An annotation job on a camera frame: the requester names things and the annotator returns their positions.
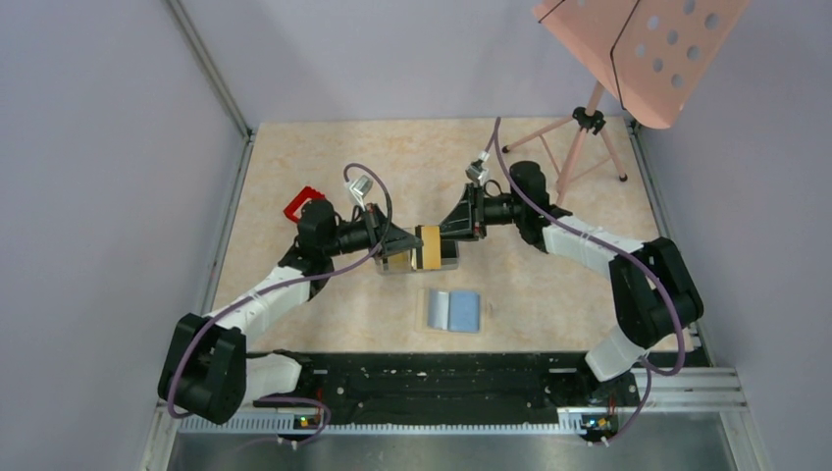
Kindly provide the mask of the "black card stack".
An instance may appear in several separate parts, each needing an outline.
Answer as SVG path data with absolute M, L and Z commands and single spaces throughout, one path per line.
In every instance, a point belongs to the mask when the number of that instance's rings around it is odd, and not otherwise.
M 443 264 L 448 263 L 451 259 L 457 259 L 459 257 L 459 248 L 456 240 L 443 239 L 441 241 L 440 249 Z

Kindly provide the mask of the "clear plastic card box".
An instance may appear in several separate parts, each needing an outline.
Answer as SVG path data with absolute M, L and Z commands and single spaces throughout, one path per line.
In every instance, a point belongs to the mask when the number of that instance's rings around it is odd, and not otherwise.
M 420 238 L 420 247 L 410 248 L 376 260 L 377 272 L 383 275 L 454 270 L 459 266 L 460 250 L 456 240 L 441 237 L 438 226 L 416 226 L 407 232 Z

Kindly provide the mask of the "beige leather card holder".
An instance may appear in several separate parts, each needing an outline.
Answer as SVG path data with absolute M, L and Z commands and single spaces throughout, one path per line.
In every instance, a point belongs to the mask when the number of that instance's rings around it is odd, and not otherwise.
M 415 326 L 428 333 L 478 335 L 488 313 L 489 304 L 478 291 L 427 288 L 417 296 Z

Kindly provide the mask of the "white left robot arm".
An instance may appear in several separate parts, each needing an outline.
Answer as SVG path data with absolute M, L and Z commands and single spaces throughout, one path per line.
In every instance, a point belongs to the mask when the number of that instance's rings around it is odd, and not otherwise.
M 343 220 L 330 201 L 312 199 L 301 208 L 296 229 L 294 242 L 263 281 L 225 307 L 177 322 L 158 384 L 172 417 L 196 415 L 222 425 L 242 405 L 264 396 L 279 394 L 296 406 L 308 402 L 315 381 L 302 371 L 300 359 L 251 353 L 252 345 L 329 279 L 424 244 L 376 204 L 358 207 L 353 219 Z

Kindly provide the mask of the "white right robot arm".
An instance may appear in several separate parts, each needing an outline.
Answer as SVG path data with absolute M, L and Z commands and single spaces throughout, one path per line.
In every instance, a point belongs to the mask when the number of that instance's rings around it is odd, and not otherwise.
M 538 250 L 577 262 L 610 281 L 616 325 L 584 357 L 587 370 L 575 390 L 588 404 L 614 393 L 614 378 L 668 336 L 683 332 L 703 314 L 702 298 L 677 245 L 667 237 L 638 241 L 613 235 L 576 218 L 549 200 L 538 163 L 509 166 L 510 190 L 489 195 L 483 183 L 468 183 L 440 223 L 444 239 L 474 241 L 491 226 L 513 225 Z

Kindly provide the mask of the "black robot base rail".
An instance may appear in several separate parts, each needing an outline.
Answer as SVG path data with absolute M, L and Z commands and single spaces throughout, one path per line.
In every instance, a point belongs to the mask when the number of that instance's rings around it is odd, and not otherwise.
M 633 374 L 600 382 L 580 352 L 302 353 L 293 396 L 333 425 L 555 424 L 569 407 L 639 403 Z

